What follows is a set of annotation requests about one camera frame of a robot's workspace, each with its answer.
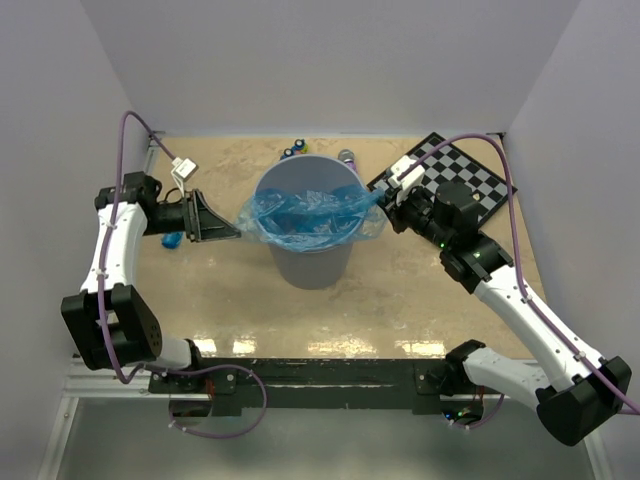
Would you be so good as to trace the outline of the grey plastic trash bin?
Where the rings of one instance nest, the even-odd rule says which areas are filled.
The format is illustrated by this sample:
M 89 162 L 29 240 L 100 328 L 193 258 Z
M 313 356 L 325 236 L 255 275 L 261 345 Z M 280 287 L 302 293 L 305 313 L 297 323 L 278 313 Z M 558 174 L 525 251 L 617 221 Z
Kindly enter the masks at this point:
M 302 154 L 283 159 L 260 177 L 255 206 L 260 240 L 282 278 L 305 290 L 334 285 L 344 274 L 362 216 L 346 211 L 363 192 L 358 174 L 337 159 Z

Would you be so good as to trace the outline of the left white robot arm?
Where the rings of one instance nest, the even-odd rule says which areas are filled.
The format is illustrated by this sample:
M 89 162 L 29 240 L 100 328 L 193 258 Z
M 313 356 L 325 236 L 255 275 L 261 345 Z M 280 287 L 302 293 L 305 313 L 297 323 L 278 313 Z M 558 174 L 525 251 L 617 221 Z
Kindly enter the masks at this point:
M 135 287 L 137 258 L 145 236 L 183 233 L 194 243 L 230 240 L 240 231 L 216 214 L 199 190 L 175 202 L 160 200 L 160 181 L 129 173 L 119 187 L 100 190 L 94 200 L 99 232 L 86 279 L 61 302 L 61 314 L 86 367 L 149 367 L 172 372 L 185 392 L 200 390 L 207 368 L 193 341 L 162 333 L 157 317 Z

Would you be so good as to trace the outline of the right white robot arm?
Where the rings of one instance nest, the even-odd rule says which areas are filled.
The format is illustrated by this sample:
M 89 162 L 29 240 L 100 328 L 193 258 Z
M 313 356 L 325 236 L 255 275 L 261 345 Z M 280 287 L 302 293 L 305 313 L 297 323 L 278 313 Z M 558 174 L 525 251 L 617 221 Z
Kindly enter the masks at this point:
M 410 229 L 439 247 L 446 273 L 494 311 L 537 362 L 524 365 L 467 341 L 446 357 L 452 390 L 466 393 L 478 385 L 504 394 L 534 410 L 567 446 L 621 412 L 630 366 L 578 339 L 540 299 L 510 254 L 480 230 L 479 204 L 468 186 L 446 182 L 434 194 L 384 181 L 369 188 L 394 231 Z

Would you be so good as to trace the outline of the blue plastic trash bag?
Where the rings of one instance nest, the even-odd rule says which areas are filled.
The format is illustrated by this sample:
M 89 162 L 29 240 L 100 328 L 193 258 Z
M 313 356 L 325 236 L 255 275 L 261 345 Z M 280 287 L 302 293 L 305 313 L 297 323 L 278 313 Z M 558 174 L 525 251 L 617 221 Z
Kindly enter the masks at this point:
M 248 241 L 295 253 L 327 250 L 377 238 L 387 224 L 380 191 L 358 184 L 332 191 L 287 193 L 268 188 L 240 209 L 235 226 Z

